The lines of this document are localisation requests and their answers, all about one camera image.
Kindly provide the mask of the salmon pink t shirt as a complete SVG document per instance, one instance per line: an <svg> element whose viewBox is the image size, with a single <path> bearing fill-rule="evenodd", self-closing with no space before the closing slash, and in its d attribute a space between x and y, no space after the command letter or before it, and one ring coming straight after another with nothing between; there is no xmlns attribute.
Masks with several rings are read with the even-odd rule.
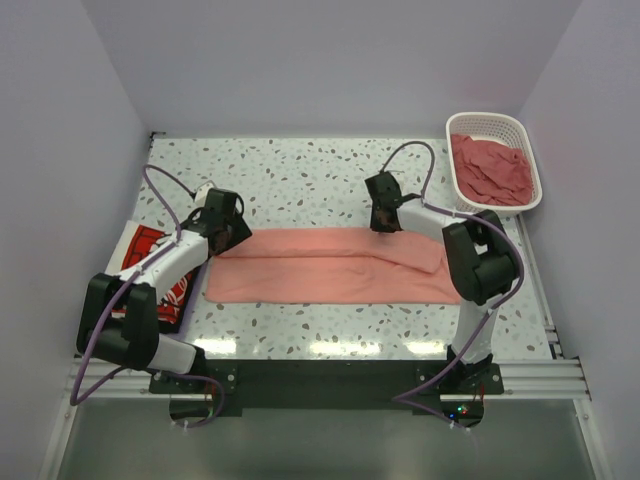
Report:
<svg viewBox="0 0 640 480"><path fill-rule="evenodd" d="M456 292L444 247L367 228L256 230L212 261L212 303L445 304Z"/></svg>

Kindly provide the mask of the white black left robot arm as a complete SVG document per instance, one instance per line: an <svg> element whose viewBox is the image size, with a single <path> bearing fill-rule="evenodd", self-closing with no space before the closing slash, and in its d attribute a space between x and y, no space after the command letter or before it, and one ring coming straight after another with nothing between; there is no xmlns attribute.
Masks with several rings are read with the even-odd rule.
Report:
<svg viewBox="0 0 640 480"><path fill-rule="evenodd" d="M186 274L250 238L243 213L239 194L211 188L156 251L116 274L95 275L85 295L78 352L125 368L172 372L183 391L200 390L207 368L197 359L204 353L162 334L158 307Z"/></svg>

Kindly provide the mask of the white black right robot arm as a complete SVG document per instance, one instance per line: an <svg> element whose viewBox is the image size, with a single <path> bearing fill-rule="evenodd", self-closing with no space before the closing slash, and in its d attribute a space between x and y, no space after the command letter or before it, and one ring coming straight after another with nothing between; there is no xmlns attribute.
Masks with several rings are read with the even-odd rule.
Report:
<svg viewBox="0 0 640 480"><path fill-rule="evenodd" d="M372 201L370 227L379 233L406 231L440 242L451 282L461 297L454 340L444 368L448 386L469 392L492 360L491 335L500 306L524 283L524 264L492 210L476 214L430 205L401 192L389 172L365 180Z"/></svg>

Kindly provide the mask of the red white printed folded shirt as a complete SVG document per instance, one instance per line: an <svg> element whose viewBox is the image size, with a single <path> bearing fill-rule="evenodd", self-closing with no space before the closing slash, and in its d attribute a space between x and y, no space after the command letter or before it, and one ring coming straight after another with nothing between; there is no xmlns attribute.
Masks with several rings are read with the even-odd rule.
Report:
<svg viewBox="0 0 640 480"><path fill-rule="evenodd" d="M155 289L160 332L176 334L197 272L206 260L204 239L194 232L169 235L139 224L127 260L128 267L112 276L125 281L141 267L135 283Z"/></svg>

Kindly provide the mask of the dark pink crumpled shirt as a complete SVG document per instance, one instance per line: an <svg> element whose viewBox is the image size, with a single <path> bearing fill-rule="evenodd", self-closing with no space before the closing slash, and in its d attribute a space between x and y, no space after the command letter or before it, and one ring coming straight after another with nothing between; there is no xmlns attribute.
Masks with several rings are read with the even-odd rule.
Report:
<svg viewBox="0 0 640 480"><path fill-rule="evenodd" d="M521 149L470 136L451 136L456 182L469 200L484 205L515 207L533 197L529 162Z"/></svg>

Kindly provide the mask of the white plastic laundry basket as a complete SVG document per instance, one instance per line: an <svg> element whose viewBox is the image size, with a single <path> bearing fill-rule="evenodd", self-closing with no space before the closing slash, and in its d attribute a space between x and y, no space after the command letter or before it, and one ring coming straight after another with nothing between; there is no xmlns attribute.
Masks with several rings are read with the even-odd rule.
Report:
<svg viewBox="0 0 640 480"><path fill-rule="evenodd" d="M540 176L521 122L499 113L461 112L445 130L458 210L510 216L540 204Z"/></svg>

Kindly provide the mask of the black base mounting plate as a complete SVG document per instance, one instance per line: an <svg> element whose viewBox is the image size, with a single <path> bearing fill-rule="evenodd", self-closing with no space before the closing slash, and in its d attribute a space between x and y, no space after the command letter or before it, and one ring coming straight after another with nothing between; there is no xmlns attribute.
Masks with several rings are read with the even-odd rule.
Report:
<svg viewBox="0 0 640 480"><path fill-rule="evenodd" d="M208 360L208 378L160 374L149 392L170 397L173 418L248 409L399 410L392 399L421 386L445 368L445 360Z"/></svg>

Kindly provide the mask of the aluminium extrusion rail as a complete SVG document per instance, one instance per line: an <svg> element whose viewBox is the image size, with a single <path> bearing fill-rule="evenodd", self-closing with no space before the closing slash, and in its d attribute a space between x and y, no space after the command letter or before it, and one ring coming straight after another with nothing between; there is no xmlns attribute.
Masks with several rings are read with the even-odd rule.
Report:
<svg viewBox="0 0 640 480"><path fill-rule="evenodd" d="M577 360L492 363L481 367L441 360L237 360L213 359L189 372L117 367L74 360L66 394L174 396L226 394L267 402L381 401L395 397L443 400L585 400L590 392Z"/></svg>

